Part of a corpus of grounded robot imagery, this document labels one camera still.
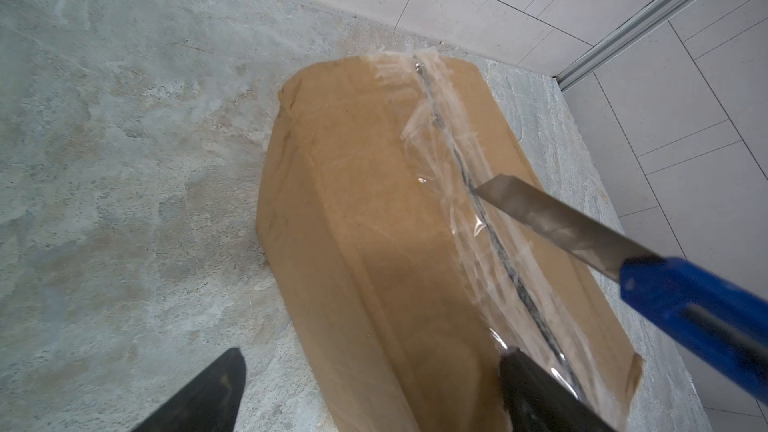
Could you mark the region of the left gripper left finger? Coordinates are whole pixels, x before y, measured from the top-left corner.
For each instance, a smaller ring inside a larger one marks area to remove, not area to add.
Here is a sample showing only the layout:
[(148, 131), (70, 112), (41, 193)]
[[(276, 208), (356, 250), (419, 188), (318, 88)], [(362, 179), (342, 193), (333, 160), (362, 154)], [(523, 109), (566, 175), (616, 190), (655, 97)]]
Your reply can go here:
[(245, 390), (246, 373), (240, 349), (226, 350), (134, 431), (232, 432)]

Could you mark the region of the blue utility knife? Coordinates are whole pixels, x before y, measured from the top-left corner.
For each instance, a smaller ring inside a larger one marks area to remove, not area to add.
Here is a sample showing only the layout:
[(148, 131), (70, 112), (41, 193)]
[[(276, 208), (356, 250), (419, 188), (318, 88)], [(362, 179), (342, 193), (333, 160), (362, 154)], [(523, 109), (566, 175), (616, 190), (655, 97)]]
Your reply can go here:
[(498, 175), (479, 198), (589, 265), (621, 299), (756, 400), (767, 400), (767, 303), (679, 257), (663, 257), (522, 179)]

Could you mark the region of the brown cardboard express box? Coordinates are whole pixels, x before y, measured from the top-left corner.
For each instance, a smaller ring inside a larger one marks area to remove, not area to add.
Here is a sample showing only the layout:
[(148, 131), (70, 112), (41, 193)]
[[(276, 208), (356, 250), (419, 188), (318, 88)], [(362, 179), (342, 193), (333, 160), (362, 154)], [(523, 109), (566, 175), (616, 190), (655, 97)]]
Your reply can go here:
[(608, 425), (641, 357), (588, 268), (485, 203), (539, 180), (480, 70), (432, 51), (311, 65), (279, 93), (258, 238), (341, 431), (508, 431), (519, 349)]

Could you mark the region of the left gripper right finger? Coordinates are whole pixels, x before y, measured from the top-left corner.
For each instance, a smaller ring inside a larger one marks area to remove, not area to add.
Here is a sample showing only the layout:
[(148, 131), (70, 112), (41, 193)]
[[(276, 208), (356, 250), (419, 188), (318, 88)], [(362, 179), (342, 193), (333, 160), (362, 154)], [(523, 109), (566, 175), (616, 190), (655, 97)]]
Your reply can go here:
[(519, 349), (501, 356), (499, 374), (513, 431), (614, 431)]

